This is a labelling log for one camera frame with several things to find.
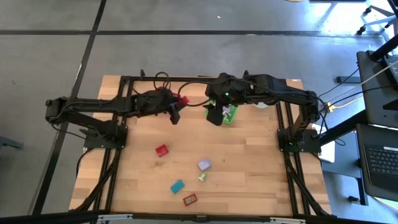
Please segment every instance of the black metal frame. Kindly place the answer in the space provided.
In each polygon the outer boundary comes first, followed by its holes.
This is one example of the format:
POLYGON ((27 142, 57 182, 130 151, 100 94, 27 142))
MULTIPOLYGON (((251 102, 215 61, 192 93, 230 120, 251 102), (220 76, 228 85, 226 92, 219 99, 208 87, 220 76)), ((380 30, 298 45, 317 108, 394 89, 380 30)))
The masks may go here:
MULTIPOLYGON (((102 15, 104 13, 106 5, 106 0, 101 0, 99 9, 91 30, 0 30, 0 35, 88 35, 88 42, 83 54, 83 58, 81 60, 81 67, 76 76, 75 83, 70 93, 70 98, 76 98, 80 89, 81 82, 83 80, 83 76, 87 67, 88 59, 91 54, 91 50, 93 48, 93 44, 95 41, 95 37, 97 35, 284 35, 284 36, 310 36, 310 37, 352 37, 352 35, 333 35, 326 34, 320 31, 294 31, 294 30, 98 30, 100 25, 100 21, 102 15)), ((361 37, 358 38, 382 38, 380 33, 367 31, 361 37)), ((141 72, 140 77, 128 77, 129 89, 128 94, 131 94, 131 88, 134 81, 164 81, 164 77, 145 77, 143 72, 141 72)), ((186 82, 190 80, 211 80, 212 78, 172 78, 173 82, 186 82)), ((279 117, 279 126, 280 129, 284 128, 284 122, 282 117, 282 110, 280 108, 280 103, 276 105, 277 114, 279 117)), ((290 110, 290 105, 286 105, 289 124, 292 123, 292 114, 290 110)), ((126 123, 126 117, 122 118, 122 123, 126 123)), ((50 150, 49 158, 47 159, 47 163, 44 168, 44 172, 40 178, 39 185, 37 186, 36 194, 32 200, 30 205, 30 212, 32 215, 24 216, 24 217, 9 217, 2 218, 2 222, 5 223, 81 223, 81 222, 94 222, 95 219, 98 218, 98 215, 106 215, 110 214, 111 201, 113 196, 114 184, 116 180, 117 166, 114 172, 111 174, 109 181, 109 189, 106 199, 105 210, 98 210, 100 206, 101 200, 101 192, 94 200, 94 211, 74 211, 68 213, 55 213, 55 214, 46 214, 41 215, 42 209, 45 203, 45 198, 47 196, 47 192, 50 187, 50 183, 53 177, 53 173, 55 171, 55 167, 57 165, 57 161, 60 155, 60 151, 62 149, 62 144, 65 139, 65 132, 68 128, 68 123, 63 123, 60 127, 60 130, 53 142, 52 148, 50 150)), ((103 177, 106 173, 106 170, 109 165, 109 157, 111 155, 110 148, 105 149, 105 154, 103 158, 103 163, 100 172, 100 178, 103 177)), ((288 172, 287 162, 290 162, 290 157, 288 152, 283 152, 286 171, 288 172)), ((300 161, 299 153, 294 153, 296 168, 298 171, 298 176, 303 179, 302 166, 300 161)), ((311 215, 301 215, 298 212, 297 208, 297 199, 295 197, 294 190, 294 181, 292 176, 287 173, 287 180, 289 185, 289 193, 292 204, 293 216, 287 218, 299 218, 306 219, 307 223, 318 223, 318 221, 322 221, 323 223, 354 223, 354 220, 344 220, 340 218, 331 218, 331 217, 316 217, 311 215)), ((303 206, 305 214, 309 214, 308 202, 303 197, 303 206)), ((134 214, 134 218, 140 219, 163 219, 163 220, 191 220, 195 222, 208 222, 208 221, 249 221, 249 222, 269 222, 273 221, 272 217, 260 217, 260 216, 222 216, 222 215, 168 215, 168 214, 144 214, 137 213, 134 214)))

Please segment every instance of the wooden tabletop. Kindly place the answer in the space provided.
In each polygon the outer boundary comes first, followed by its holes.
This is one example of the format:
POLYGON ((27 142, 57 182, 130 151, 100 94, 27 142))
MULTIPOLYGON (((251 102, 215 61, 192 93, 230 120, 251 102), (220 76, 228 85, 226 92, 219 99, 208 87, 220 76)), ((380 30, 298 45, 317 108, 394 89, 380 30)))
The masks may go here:
MULTIPOLYGON (((113 98, 120 76, 103 77, 98 98, 113 98)), ((138 92, 153 90, 152 82, 134 82, 138 92)), ((300 80, 288 85, 302 88, 300 80)), ((177 92, 182 82, 172 82, 177 92)), ((205 98, 205 85, 191 84, 182 90, 191 103, 205 98)), ((294 119, 298 106, 292 105, 294 119)), ((167 114, 129 118, 129 132, 121 160, 112 201, 113 212, 174 213, 209 215, 292 215, 283 155, 279 151, 275 106, 259 109, 239 106, 232 124, 214 126, 206 120, 205 109, 184 108, 178 125, 167 114), (155 148, 165 144, 169 153, 159 158, 155 148), (199 183, 197 163, 211 161, 207 179, 199 183), (170 187, 183 180, 185 187, 173 194, 170 187), (185 206, 183 198, 195 193, 198 201, 185 206)), ((95 114, 111 119, 110 114, 95 114)), ((76 208, 98 181, 104 149, 94 149, 81 161, 70 208, 76 208)), ((305 183, 317 202, 331 212, 320 162, 301 153, 305 183)), ((104 207, 107 186, 101 208, 104 207)), ((302 201, 296 186, 299 211, 302 201)))

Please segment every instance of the small cube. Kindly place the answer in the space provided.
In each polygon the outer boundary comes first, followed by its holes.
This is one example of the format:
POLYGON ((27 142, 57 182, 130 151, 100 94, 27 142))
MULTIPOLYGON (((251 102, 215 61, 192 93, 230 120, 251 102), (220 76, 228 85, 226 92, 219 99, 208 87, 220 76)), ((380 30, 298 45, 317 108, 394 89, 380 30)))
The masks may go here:
POLYGON ((188 206, 188 205, 192 204, 193 202, 196 202, 197 200, 198 199, 195 194, 191 194, 188 197, 183 199, 185 206, 188 206))
POLYGON ((210 160, 204 159, 204 160, 198 162, 198 166, 201 171, 205 171, 211 167, 210 160))
POLYGON ((157 147, 155 150, 159 157, 162 157, 162 156, 166 155, 167 153, 169 153, 169 150, 167 150, 167 147, 165 144, 157 147))
POLYGON ((185 185, 184 185, 184 183, 182 182, 182 180, 178 180, 178 181, 176 181, 176 183, 175 184, 173 184, 173 186, 171 186, 171 190, 172 190, 172 192, 173 193, 177 193, 179 190, 181 190, 183 187, 184 187, 185 185))

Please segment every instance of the purple block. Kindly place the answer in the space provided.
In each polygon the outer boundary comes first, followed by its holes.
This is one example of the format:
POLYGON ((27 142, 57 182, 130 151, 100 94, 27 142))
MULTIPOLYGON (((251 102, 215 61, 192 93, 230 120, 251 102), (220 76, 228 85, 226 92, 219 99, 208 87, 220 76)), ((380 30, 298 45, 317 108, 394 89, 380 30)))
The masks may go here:
POLYGON ((201 171, 205 171, 211 167, 210 160, 204 159, 204 160, 198 162, 198 166, 201 171))

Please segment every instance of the red block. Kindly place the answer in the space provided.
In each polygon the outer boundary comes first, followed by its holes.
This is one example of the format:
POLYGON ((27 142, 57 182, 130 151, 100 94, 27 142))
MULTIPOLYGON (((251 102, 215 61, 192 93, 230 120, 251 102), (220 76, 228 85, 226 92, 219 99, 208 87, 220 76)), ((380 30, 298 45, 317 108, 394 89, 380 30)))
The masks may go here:
POLYGON ((169 150, 167 150, 167 147, 165 144, 157 147, 155 150, 159 157, 162 157, 162 156, 166 155, 167 153, 169 153, 169 150))
POLYGON ((183 199, 185 206, 192 204, 193 202, 198 201, 197 196, 195 194, 191 194, 188 197, 183 199))

